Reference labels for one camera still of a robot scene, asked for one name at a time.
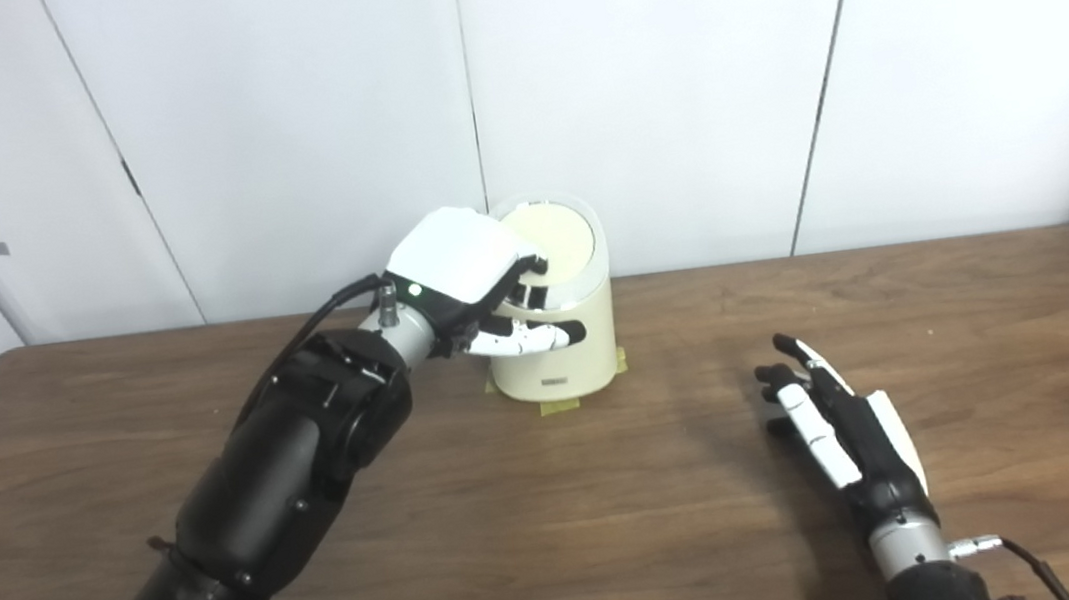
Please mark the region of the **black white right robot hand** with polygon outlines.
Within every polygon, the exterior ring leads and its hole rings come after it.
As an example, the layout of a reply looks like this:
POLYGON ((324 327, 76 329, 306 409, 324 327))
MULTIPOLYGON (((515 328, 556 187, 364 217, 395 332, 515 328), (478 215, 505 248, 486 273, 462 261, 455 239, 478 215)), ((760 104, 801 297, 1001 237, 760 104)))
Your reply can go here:
POLYGON ((859 537, 914 516, 938 521, 919 455, 887 393, 853 391, 802 339, 779 333, 770 340, 799 367, 755 367, 766 433, 805 446, 841 495, 859 537))

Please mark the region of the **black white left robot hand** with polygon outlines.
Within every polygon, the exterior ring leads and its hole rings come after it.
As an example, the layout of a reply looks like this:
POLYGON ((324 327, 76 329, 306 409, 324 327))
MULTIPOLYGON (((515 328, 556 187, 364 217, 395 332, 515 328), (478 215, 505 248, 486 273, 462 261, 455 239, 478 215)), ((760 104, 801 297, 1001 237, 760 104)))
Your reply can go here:
POLYGON ((522 357, 576 345, 579 321, 529 323, 499 316, 524 274, 546 273, 547 255, 498 219, 470 207, 429 212, 396 247, 377 308, 363 322, 407 366, 454 354, 522 357))

